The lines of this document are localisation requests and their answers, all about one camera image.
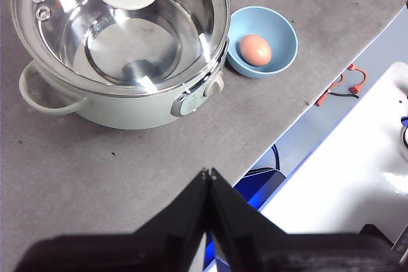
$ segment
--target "gray table surface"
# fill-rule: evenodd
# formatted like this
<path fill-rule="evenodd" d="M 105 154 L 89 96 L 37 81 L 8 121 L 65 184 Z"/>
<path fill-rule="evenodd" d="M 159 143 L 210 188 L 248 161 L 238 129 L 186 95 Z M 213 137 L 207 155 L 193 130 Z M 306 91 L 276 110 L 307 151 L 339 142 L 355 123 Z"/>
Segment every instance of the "gray table surface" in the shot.
<path fill-rule="evenodd" d="M 163 209 L 202 167 L 237 182 L 381 32 L 405 0 L 231 0 L 273 8 L 300 50 L 266 80 L 228 68 L 225 91 L 198 112 L 146 131 L 116 131 L 79 116 L 48 117 L 18 92 L 30 61 L 1 12 L 1 271 L 36 240 L 61 233 L 128 232 Z M 55 104 L 38 81 L 38 97 Z"/>

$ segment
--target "light blue bowl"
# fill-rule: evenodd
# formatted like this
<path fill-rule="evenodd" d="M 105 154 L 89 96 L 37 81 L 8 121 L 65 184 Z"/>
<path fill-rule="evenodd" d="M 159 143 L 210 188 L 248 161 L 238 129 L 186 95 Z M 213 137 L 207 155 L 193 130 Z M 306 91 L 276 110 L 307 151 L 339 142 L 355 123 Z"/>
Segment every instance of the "light blue bowl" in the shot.
<path fill-rule="evenodd" d="M 242 58 L 239 45 L 248 34 L 261 36 L 271 46 L 272 60 L 266 66 L 252 66 Z M 279 73 L 288 68 L 298 54 L 298 38 L 292 25 L 281 14 L 261 6 L 248 6 L 232 14 L 228 38 L 228 62 L 249 78 L 266 78 Z"/>

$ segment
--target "electric pot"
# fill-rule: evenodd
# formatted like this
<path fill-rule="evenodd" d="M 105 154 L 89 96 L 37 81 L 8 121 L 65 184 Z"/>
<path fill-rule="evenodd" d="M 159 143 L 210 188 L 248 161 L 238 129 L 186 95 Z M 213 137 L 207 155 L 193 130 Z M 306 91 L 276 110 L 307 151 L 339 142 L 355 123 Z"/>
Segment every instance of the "electric pot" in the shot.
<path fill-rule="evenodd" d="M 224 87 L 229 0 L 12 0 L 12 14 L 33 57 L 20 92 L 44 114 L 146 129 L 194 112 Z M 67 106 L 34 101 L 33 73 Z"/>

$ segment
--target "black cable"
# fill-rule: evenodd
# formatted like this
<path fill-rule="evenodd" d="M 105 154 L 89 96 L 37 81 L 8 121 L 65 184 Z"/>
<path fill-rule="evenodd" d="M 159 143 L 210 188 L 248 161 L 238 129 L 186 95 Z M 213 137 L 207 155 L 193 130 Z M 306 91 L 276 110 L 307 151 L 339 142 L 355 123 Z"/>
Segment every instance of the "black cable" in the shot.
<path fill-rule="evenodd" d="M 404 133 L 402 133 L 402 141 L 404 142 L 404 145 L 405 145 L 405 146 L 407 147 L 407 149 L 408 149 L 407 131 L 408 131 L 408 127 L 406 127 Z"/>
<path fill-rule="evenodd" d="M 359 96 L 353 95 L 353 94 L 338 94 L 336 92 L 329 92 L 329 94 L 333 95 L 333 96 L 339 96 L 339 97 L 353 97 L 353 98 L 356 98 L 356 99 L 360 98 Z"/>
<path fill-rule="evenodd" d="M 244 178 L 248 178 L 248 177 L 254 176 L 254 175 L 262 175 L 263 173 L 268 173 L 268 172 L 271 172 L 271 171 L 280 171 L 281 170 L 281 160 L 280 160 L 280 157 L 279 157 L 278 148 L 277 148 L 276 145 L 273 145 L 271 149 L 272 149 L 273 154 L 275 156 L 276 169 L 275 168 L 269 168 L 269 167 L 253 169 L 253 170 L 248 171 L 248 173 L 244 176 Z"/>
<path fill-rule="evenodd" d="M 259 168 L 259 169 L 254 169 L 254 170 L 250 170 L 248 171 L 248 173 L 246 175 L 244 175 L 244 178 L 248 178 L 250 176 L 254 176 L 254 175 L 262 175 L 264 173 L 268 173 L 268 172 L 272 172 L 272 171 L 276 171 L 276 169 L 274 168 Z"/>
<path fill-rule="evenodd" d="M 273 150 L 273 154 L 275 154 L 275 166 L 277 170 L 281 170 L 281 160 L 279 157 L 279 151 L 278 151 L 278 147 L 274 144 L 272 146 L 272 150 Z"/>

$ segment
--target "egg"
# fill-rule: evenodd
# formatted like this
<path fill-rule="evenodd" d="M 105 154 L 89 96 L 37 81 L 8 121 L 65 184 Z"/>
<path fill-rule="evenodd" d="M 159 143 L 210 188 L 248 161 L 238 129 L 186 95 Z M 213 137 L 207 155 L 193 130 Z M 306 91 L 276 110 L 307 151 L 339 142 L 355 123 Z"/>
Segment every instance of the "egg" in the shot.
<path fill-rule="evenodd" d="M 253 66 L 265 66 L 272 60 L 270 45 L 259 35 L 244 36 L 240 42 L 240 52 L 244 60 Z"/>

